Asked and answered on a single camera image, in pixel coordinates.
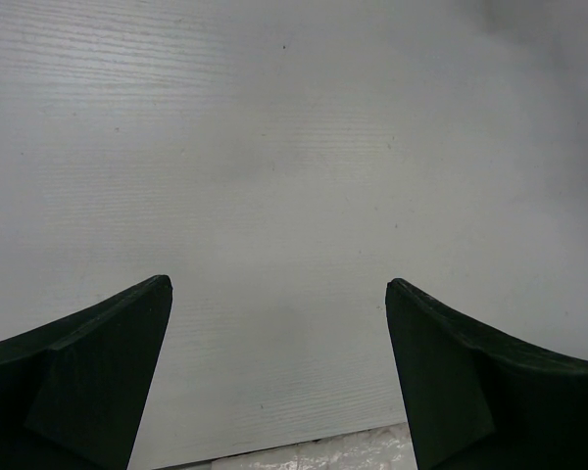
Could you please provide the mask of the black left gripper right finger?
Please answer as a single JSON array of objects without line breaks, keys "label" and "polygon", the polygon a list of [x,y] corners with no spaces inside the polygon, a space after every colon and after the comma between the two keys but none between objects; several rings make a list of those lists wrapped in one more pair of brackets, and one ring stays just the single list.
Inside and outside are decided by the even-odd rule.
[{"label": "black left gripper right finger", "polygon": [[529,344],[404,279],[386,318],[420,469],[588,469],[588,360]]}]

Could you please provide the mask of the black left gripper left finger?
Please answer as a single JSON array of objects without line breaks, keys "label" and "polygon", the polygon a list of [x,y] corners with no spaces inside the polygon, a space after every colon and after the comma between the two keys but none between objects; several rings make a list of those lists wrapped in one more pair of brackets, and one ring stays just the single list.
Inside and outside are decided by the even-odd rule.
[{"label": "black left gripper left finger", "polygon": [[0,469],[125,469],[172,311],[155,275],[0,341]]}]

